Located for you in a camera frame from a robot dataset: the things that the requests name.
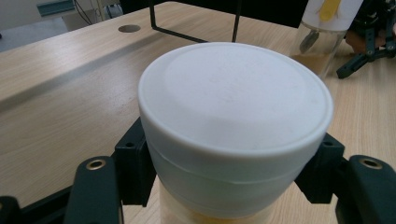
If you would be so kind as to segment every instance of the black cable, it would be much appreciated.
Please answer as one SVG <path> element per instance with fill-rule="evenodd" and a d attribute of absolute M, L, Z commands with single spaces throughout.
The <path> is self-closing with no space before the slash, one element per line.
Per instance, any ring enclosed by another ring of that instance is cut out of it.
<path fill-rule="evenodd" d="M 89 18 L 88 15 L 85 13 L 85 11 L 82 9 L 82 7 L 81 7 L 81 5 L 79 4 L 79 2 L 78 2 L 77 0 L 74 0 L 74 2 L 75 2 L 76 10 L 77 10 L 79 16 L 80 16 L 85 22 L 87 22 L 89 25 L 92 25 L 92 22 L 91 22 L 90 18 Z M 85 19 L 84 16 L 81 14 L 81 12 L 79 11 L 78 8 L 81 9 L 82 13 L 84 13 L 86 19 Z"/>

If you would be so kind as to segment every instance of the circular hole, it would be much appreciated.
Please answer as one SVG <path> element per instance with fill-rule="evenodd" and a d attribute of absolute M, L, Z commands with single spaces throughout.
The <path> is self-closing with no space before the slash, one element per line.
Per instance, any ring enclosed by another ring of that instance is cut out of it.
<path fill-rule="evenodd" d="M 324 146 L 326 146 L 326 147 L 332 147 L 332 146 L 334 146 L 334 144 L 332 143 L 332 142 L 323 142 L 322 143 Z"/>
<path fill-rule="evenodd" d="M 371 168 L 371 169 L 376 169 L 376 170 L 382 169 L 382 165 L 380 163 L 370 160 L 370 159 L 360 159 L 360 162 L 364 166 Z"/>
<path fill-rule="evenodd" d="M 119 28 L 119 31 L 123 33 L 134 33 L 139 30 L 140 30 L 140 26 L 138 25 L 123 25 Z"/>
<path fill-rule="evenodd" d="M 134 144 L 133 144 L 133 143 L 127 143 L 125 146 L 127 146 L 127 147 L 134 147 Z"/>
<path fill-rule="evenodd" d="M 100 168 L 104 167 L 105 165 L 106 165 L 106 161 L 104 161 L 104 160 L 90 161 L 87 164 L 87 169 L 89 169 L 89 170 L 97 170 L 97 169 L 100 169 Z"/>

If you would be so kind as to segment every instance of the wooden table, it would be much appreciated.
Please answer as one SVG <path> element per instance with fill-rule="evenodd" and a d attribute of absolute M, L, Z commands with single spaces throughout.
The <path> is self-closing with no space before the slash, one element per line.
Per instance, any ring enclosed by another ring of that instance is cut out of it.
<path fill-rule="evenodd" d="M 234 15 L 165 3 L 164 28 L 208 41 L 231 41 Z M 119 32 L 122 25 L 140 30 Z M 237 42 L 287 54 L 296 30 L 241 18 Z M 110 155 L 139 117 L 144 69 L 172 49 L 194 44 L 153 31 L 143 9 L 75 32 L 0 53 L 0 195 L 25 206 L 70 186 L 77 166 Z M 325 83 L 335 104 L 328 131 L 346 146 L 396 167 L 396 63 L 381 59 L 347 79 L 335 70 L 351 58 L 343 43 Z M 312 205 L 295 184 L 276 201 L 270 223 L 336 223 L 332 204 Z M 126 223 L 160 223 L 158 181 L 147 208 L 126 206 Z"/>

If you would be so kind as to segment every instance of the yellow label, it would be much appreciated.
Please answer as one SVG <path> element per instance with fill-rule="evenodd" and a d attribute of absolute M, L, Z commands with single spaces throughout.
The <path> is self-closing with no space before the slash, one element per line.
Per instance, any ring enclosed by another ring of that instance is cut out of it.
<path fill-rule="evenodd" d="M 325 0 L 320 12 L 319 17 L 321 21 L 329 21 L 335 15 L 338 10 L 341 0 Z"/>

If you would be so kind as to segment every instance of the gray floor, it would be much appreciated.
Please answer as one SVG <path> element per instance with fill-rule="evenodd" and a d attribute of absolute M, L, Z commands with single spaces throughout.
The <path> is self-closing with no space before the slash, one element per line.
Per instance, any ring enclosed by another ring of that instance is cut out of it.
<path fill-rule="evenodd" d="M 117 17 L 122 14 L 120 7 L 110 7 L 112 17 Z M 43 39 L 47 39 L 56 35 L 67 33 L 68 29 L 62 18 L 53 20 L 36 22 L 29 25 L 2 30 L 0 34 L 0 52 L 15 49 L 20 46 L 35 43 Z"/>

